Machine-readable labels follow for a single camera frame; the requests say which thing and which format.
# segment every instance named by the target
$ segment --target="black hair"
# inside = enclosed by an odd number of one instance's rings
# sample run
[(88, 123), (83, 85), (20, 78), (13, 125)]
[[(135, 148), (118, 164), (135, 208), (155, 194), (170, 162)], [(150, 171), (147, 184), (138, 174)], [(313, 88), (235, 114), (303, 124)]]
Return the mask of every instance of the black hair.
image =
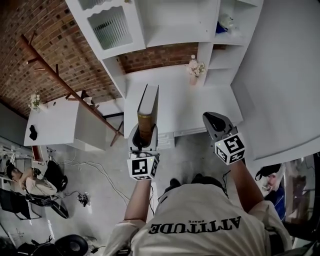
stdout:
[(15, 169), (15, 166), (10, 162), (6, 167), (6, 175), (12, 180), (12, 172)]

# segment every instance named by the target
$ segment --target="hand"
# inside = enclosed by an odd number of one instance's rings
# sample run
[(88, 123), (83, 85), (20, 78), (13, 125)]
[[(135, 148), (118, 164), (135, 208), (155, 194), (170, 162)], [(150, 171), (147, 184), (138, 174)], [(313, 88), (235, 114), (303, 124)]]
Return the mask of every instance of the hand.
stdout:
[(275, 190), (276, 183), (277, 183), (276, 175), (274, 173), (269, 175), (267, 180), (268, 191)]
[(19, 180), (19, 186), (20, 186), (20, 188), (22, 189), (22, 190), (25, 190), (26, 189), (26, 185), (25, 185), (25, 183), (20, 179)]

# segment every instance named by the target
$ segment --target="drawer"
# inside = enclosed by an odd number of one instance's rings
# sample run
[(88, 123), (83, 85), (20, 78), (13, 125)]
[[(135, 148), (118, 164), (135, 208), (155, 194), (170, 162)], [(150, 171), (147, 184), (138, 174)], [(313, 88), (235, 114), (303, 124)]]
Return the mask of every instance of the drawer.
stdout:
[(174, 139), (174, 133), (173, 132), (166, 132), (166, 133), (160, 133), (158, 134), (158, 141), (162, 140), (172, 140)]
[(175, 147), (175, 139), (167, 139), (158, 141), (158, 150), (173, 149)]
[(190, 134), (200, 134), (206, 132), (206, 127), (196, 128), (196, 129), (189, 129), (189, 130), (178, 130), (174, 132), (174, 137), (190, 135)]

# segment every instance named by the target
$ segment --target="seated person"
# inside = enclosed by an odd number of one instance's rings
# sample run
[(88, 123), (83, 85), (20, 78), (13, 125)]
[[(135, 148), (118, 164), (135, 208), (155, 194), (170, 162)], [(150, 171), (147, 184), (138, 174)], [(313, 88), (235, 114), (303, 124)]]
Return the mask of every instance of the seated person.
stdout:
[(53, 196), (57, 193), (57, 188), (45, 177), (38, 179), (34, 169), (27, 168), (24, 173), (19, 171), (12, 163), (6, 168), (6, 174), (9, 179), (19, 183), (22, 190), (35, 196)]

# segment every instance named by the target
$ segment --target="black cloth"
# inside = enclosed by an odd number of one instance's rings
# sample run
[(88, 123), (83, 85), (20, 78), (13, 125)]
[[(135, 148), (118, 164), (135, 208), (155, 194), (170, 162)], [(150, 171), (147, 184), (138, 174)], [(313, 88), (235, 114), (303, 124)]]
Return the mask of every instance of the black cloth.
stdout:
[(35, 129), (35, 127), (33, 125), (31, 125), (29, 129), (30, 129), (30, 132), (31, 132), (29, 137), (30, 137), (31, 140), (35, 141), (37, 139), (37, 137), (38, 137), (38, 133), (36, 132), (36, 129)]
[(60, 167), (54, 161), (48, 162), (44, 177), (52, 185), (54, 185), (58, 191), (60, 191), (62, 180), (64, 179), (64, 174), (62, 173)]

